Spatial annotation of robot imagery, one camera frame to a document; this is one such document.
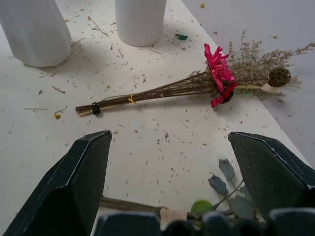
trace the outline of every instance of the black zip tie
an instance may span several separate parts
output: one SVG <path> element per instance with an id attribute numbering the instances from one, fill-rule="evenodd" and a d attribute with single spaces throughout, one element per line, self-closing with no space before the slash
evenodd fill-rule
<path id="1" fill-rule="evenodd" d="M 100 108 L 97 105 L 97 103 L 96 102 L 92 103 L 92 106 L 93 106 L 93 109 L 92 109 L 93 114 L 96 116 L 99 115 L 100 114 Z"/>

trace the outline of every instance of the gray floor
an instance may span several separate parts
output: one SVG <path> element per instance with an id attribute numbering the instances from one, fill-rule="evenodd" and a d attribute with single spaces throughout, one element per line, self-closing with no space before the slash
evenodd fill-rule
<path id="1" fill-rule="evenodd" d="M 314 0 L 183 0 L 194 17 L 227 53 L 228 44 L 239 47 L 241 33 L 247 40 L 262 40 L 262 49 L 296 49 L 315 42 Z M 301 153 L 315 167 L 315 50 L 293 57 L 292 75 L 303 81 L 298 91 L 285 91 L 263 104 Z"/>

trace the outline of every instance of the green fragment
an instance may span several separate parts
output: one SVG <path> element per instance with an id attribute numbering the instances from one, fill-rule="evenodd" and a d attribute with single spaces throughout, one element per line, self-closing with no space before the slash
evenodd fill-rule
<path id="1" fill-rule="evenodd" d="M 176 34 L 175 36 L 180 40 L 186 40 L 188 38 L 188 36 L 182 34 Z"/>
<path id="2" fill-rule="evenodd" d="M 207 200 L 197 200 L 191 207 L 192 213 L 206 213 L 212 210 L 213 205 Z"/>

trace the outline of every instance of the white vase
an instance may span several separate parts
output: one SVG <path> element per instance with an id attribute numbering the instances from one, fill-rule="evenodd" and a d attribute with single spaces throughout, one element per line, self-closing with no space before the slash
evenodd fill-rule
<path id="1" fill-rule="evenodd" d="M 0 23 L 14 57 L 27 65 L 55 66 L 71 53 L 55 0 L 0 0 Z"/>
<path id="2" fill-rule="evenodd" d="M 156 43 L 163 31 L 166 0 L 115 0 L 119 38 L 132 46 Z"/>

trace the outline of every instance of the white tabletop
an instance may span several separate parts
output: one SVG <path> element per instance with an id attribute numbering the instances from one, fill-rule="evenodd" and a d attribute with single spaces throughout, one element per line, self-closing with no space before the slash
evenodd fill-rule
<path id="1" fill-rule="evenodd" d="M 216 203 L 219 196 L 207 179 L 210 172 L 223 177 L 219 158 L 232 162 L 235 183 L 241 181 L 227 140 L 229 131 L 276 138 L 306 162 L 261 102 L 252 97 L 235 96 L 214 111 L 207 95 L 164 98 L 122 106 L 99 118 L 80 118 L 75 106 L 152 89 L 204 70 L 203 44 L 216 48 L 181 0 L 168 1 L 163 36 L 152 48 L 132 47 L 119 40 L 113 0 L 89 2 L 57 1 L 64 18 L 70 20 L 73 42 L 85 39 L 55 68 L 32 68 L 8 59 L 12 53 L 0 31 L 0 234 L 72 143 L 99 130 L 118 131 L 109 152 L 104 195 L 155 206 L 190 209 L 196 199 Z M 109 37 L 92 30 L 95 25 L 88 16 Z M 176 33 L 189 39 L 174 39 Z M 61 109 L 66 111 L 56 120 L 53 114 Z"/>

